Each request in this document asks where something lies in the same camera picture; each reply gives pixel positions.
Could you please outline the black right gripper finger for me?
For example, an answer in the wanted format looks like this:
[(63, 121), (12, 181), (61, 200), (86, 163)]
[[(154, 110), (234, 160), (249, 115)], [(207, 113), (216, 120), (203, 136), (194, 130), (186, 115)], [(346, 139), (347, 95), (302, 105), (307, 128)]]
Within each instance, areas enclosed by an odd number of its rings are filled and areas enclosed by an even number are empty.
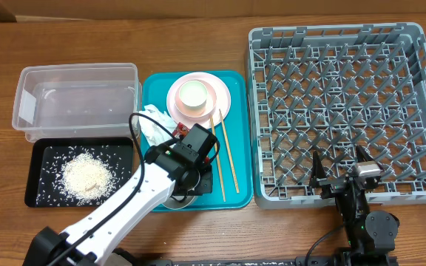
[(311, 169), (311, 181), (326, 180), (327, 176), (322, 166), (322, 161), (317, 151), (313, 153), (313, 162)]
[(372, 156), (361, 145), (356, 145), (356, 158), (358, 163), (374, 162)]

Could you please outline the grey white bowl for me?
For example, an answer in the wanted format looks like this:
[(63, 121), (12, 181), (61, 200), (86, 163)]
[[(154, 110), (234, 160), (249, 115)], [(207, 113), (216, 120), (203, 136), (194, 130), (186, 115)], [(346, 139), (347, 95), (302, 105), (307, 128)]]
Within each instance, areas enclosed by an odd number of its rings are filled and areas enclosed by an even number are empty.
[(177, 211), (193, 204), (197, 196), (171, 196), (161, 205), (168, 210)]

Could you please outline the white napkin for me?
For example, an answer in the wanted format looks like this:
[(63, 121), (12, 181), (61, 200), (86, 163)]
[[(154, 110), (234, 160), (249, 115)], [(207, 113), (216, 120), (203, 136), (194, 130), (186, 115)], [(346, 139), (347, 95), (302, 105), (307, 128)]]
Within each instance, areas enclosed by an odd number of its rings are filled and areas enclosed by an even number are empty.
[[(170, 133), (172, 133), (178, 125), (167, 114), (167, 112), (161, 112), (156, 106), (152, 104), (146, 105), (144, 110), (140, 111), (140, 113), (159, 122), (159, 124)], [(141, 126), (141, 131), (150, 146), (156, 146), (171, 139), (169, 134), (167, 134), (161, 127), (147, 118), (139, 117), (139, 124)]]

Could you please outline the white rice pile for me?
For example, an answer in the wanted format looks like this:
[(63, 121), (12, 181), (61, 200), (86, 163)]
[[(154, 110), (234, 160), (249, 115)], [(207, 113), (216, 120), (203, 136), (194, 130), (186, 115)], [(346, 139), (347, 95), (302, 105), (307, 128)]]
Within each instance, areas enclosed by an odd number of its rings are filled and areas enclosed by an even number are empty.
[(89, 200), (107, 186), (110, 173), (99, 162), (82, 154), (65, 166), (63, 178), (70, 193)]

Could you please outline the red sauce packet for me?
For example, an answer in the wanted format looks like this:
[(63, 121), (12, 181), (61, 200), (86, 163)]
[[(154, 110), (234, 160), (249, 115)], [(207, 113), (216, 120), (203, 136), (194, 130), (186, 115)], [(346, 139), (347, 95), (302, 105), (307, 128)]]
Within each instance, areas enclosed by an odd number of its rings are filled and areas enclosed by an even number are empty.
[(179, 139), (184, 138), (188, 133), (189, 133), (190, 129), (185, 126), (182, 123), (178, 123), (175, 130), (172, 132), (172, 134)]

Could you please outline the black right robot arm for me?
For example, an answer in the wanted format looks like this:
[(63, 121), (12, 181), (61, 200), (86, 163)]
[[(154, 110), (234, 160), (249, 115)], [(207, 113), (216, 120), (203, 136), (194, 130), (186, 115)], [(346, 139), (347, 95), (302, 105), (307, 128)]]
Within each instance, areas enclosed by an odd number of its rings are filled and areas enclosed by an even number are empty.
[(344, 229), (347, 248), (337, 248), (327, 265), (397, 265), (397, 258), (388, 254), (395, 249), (399, 219), (386, 211), (372, 211), (366, 191), (379, 186), (383, 167), (362, 146), (356, 146), (357, 163), (350, 174), (334, 180), (327, 178), (320, 156), (313, 153), (312, 188), (320, 188), (322, 199), (333, 199), (342, 216), (342, 225), (318, 239), (308, 250), (304, 263), (311, 264), (311, 254), (319, 243)]

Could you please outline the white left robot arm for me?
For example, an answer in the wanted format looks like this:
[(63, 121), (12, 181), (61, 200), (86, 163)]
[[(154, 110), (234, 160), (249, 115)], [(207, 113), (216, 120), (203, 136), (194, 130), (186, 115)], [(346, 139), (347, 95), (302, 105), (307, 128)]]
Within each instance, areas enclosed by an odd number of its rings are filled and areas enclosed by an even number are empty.
[(105, 203), (62, 232), (35, 235), (25, 265), (103, 265), (124, 237), (175, 194), (189, 194), (212, 167), (210, 144), (167, 141), (152, 146), (132, 177)]

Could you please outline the right wooden chopstick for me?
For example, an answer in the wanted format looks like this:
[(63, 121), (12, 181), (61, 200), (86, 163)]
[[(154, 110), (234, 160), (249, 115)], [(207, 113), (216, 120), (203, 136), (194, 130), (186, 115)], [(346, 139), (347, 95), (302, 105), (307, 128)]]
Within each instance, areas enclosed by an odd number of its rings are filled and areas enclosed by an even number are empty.
[(225, 122), (224, 122), (223, 113), (221, 112), (221, 110), (219, 110), (219, 112), (220, 112), (220, 122), (221, 122), (221, 126), (222, 126), (222, 129), (223, 129), (223, 135), (224, 135), (224, 139), (225, 139), (225, 143), (226, 143), (226, 150), (227, 150), (228, 157), (229, 157), (231, 174), (232, 174), (232, 177), (233, 177), (233, 180), (234, 180), (234, 187), (235, 187), (236, 193), (239, 194), (240, 188), (239, 188), (238, 181), (237, 181), (237, 175), (236, 175), (236, 171), (235, 171), (235, 167), (234, 167), (234, 160), (233, 160), (233, 157), (232, 157), (232, 154), (231, 154), (231, 148), (230, 148), (230, 145), (229, 145), (229, 138), (228, 138), (227, 131), (226, 131), (226, 125), (225, 125)]

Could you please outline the left wooden chopstick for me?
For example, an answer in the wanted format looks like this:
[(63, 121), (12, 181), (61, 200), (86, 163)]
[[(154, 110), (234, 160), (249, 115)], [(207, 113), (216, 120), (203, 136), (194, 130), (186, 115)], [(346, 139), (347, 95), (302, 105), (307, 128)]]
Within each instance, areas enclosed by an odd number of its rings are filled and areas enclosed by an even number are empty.
[[(215, 133), (215, 125), (214, 125), (214, 120), (213, 120), (213, 116), (210, 115), (209, 117), (210, 120), (210, 126), (211, 126), (211, 130), (212, 130), (212, 134), (216, 137), (216, 133)], [(215, 143), (215, 160), (217, 162), (217, 170), (218, 170), (218, 175), (219, 175), (219, 180), (220, 180), (220, 187), (221, 187), (221, 192), (222, 192), (222, 196), (223, 196), (223, 201), (226, 202), (226, 194), (225, 194), (225, 188), (224, 188), (224, 183), (223, 183), (223, 173), (222, 173), (222, 168), (221, 168), (221, 163), (220, 163), (220, 155), (219, 155), (219, 151), (220, 151), (220, 142), (217, 139), (216, 143)]]

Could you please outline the pink plate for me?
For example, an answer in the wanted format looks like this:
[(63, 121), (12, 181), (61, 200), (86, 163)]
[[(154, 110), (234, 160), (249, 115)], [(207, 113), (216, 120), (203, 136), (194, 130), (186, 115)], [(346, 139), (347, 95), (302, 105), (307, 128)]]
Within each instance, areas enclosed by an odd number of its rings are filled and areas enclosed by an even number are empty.
[[(217, 96), (216, 107), (209, 115), (201, 117), (200, 119), (188, 118), (182, 115), (175, 107), (175, 93), (180, 85), (188, 80), (205, 81), (215, 90)], [(227, 85), (217, 76), (207, 72), (191, 72), (181, 76), (171, 85), (166, 97), (166, 106), (170, 117), (175, 122), (182, 123), (189, 128), (191, 128), (195, 123), (198, 123), (202, 127), (209, 129), (211, 127), (209, 120), (210, 115), (213, 116), (214, 125), (216, 126), (217, 124), (221, 123), (219, 110), (221, 110), (223, 113), (224, 118), (228, 114), (231, 108), (231, 94)]]

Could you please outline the pink shallow bowl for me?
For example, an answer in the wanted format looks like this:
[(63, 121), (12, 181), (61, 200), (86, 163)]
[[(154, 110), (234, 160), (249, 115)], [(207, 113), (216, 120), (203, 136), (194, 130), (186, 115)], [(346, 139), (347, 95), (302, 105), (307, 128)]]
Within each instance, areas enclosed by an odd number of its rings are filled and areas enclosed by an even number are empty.
[(214, 108), (216, 107), (217, 96), (216, 96), (215, 90), (210, 85), (208, 85), (205, 81), (201, 81), (201, 80), (196, 80), (196, 81), (202, 82), (207, 88), (208, 97), (207, 97), (206, 106), (205, 106), (204, 110), (200, 114), (196, 114), (196, 115), (192, 115), (192, 114), (188, 113), (181, 106), (181, 103), (180, 103), (179, 93), (178, 93), (180, 87), (177, 89), (177, 91), (175, 93), (175, 107), (177, 108), (177, 110), (182, 115), (184, 115), (188, 118), (200, 119), (201, 117), (205, 117), (205, 116), (209, 115), (210, 113), (212, 113), (214, 111)]

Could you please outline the white cup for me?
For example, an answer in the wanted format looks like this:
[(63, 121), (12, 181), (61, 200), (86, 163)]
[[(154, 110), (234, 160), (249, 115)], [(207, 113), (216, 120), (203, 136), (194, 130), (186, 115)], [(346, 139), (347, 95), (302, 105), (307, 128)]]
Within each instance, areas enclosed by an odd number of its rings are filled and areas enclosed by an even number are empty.
[(181, 106), (190, 114), (200, 114), (205, 106), (208, 97), (206, 86), (196, 80), (187, 81), (179, 88), (179, 99)]

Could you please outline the teal serving tray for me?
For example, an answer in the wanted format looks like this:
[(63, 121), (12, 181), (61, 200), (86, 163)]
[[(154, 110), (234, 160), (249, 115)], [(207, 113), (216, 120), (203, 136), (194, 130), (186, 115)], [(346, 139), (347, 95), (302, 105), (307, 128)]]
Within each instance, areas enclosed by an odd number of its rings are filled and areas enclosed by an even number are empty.
[[(165, 72), (150, 75), (143, 83), (143, 107), (148, 104), (156, 106), (160, 112), (168, 112), (166, 98), (171, 85), (188, 72)], [(220, 140), (220, 164), (223, 174), (226, 201), (218, 177), (216, 160), (212, 163), (212, 192), (199, 196), (192, 204), (178, 211), (211, 211), (243, 208), (253, 197), (251, 138), (249, 133), (248, 103), (246, 98), (246, 83), (238, 72), (233, 70), (208, 71), (217, 76), (228, 87), (232, 104), (229, 113), (222, 111), (229, 139), (232, 159), (240, 193), (237, 194), (234, 179), (231, 175), (229, 156), (223, 136), (221, 123), (215, 126), (216, 136)], [(156, 207), (153, 212), (170, 212), (163, 205)]]

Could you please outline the clear plastic bin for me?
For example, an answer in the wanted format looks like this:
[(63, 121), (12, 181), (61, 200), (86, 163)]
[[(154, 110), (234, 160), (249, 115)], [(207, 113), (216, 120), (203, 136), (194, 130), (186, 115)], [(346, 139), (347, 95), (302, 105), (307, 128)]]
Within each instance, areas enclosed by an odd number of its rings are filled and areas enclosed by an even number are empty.
[(34, 143), (41, 138), (128, 137), (141, 107), (133, 63), (29, 66), (21, 71), (12, 127)]

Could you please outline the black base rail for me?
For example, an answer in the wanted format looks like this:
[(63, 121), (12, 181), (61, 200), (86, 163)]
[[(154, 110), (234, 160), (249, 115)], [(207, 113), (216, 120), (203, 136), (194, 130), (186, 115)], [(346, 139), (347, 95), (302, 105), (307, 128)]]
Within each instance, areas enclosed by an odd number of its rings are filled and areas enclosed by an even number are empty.
[(203, 260), (203, 261), (172, 261), (168, 259), (147, 260), (142, 259), (135, 263), (141, 266), (338, 266), (338, 265), (398, 265), (396, 257), (390, 257), (387, 260), (379, 261), (372, 259), (365, 262), (363, 259), (348, 260), (334, 258), (333, 256), (311, 256), (308, 263), (305, 263), (304, 256), (298, 256), (294, 259), (279, 260)]

